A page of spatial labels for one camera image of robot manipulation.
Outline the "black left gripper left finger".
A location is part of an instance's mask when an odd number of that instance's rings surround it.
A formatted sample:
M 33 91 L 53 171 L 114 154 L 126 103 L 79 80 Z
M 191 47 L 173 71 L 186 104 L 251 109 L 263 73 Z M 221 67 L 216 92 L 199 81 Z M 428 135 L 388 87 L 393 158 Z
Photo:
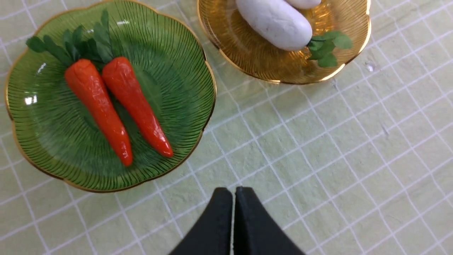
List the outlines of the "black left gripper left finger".
M 170 254 L 230 254 L 232 213 L 232 193 L 225 187 L 217 187 L 201 216 Z

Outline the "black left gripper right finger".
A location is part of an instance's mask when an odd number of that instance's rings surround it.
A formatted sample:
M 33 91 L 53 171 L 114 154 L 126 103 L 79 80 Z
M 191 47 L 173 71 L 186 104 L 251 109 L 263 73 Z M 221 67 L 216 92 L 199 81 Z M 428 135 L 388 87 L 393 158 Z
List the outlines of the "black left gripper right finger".
M 251 187 L 236 188 L 235 255 L 304 255 L 267 212 Z

